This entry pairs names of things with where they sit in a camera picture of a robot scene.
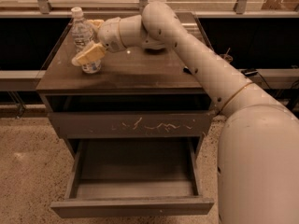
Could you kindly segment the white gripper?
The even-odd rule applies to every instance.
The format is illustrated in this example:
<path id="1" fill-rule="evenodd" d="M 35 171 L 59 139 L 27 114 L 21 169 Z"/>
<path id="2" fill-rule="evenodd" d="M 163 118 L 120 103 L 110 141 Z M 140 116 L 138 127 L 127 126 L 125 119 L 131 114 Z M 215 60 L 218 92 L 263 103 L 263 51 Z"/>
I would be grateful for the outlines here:
<path id="1" fill-rule="evenodd" d="M 125 46 L 121 41 L 120 23 L 121 18 L 113 18 L 109 20 L 88 20 L 101 43 L 91 41 L 85 47 L 76 47 L 77 54 L 71 63 L 74 66 L 82 66 L 88 63 L 95 63 L 102 59 L 107 50 L 109 52 L 120 52 L 125 50 Z"/>

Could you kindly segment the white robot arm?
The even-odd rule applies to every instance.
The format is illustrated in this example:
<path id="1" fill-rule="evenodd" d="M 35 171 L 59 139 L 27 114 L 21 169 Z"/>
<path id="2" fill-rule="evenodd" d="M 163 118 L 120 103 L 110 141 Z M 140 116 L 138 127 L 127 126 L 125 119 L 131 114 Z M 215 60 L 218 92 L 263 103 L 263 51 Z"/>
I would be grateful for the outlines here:
<path id="1" fill-rule="evenodd" d="M 191 35 L 163 2 L 92 25 L 98 39 L 74 65 L 129 47 L 167 46 L 226 116 L 218 147 L 220 224 L 299 224 L 299 119 L 288 108 Z"/>

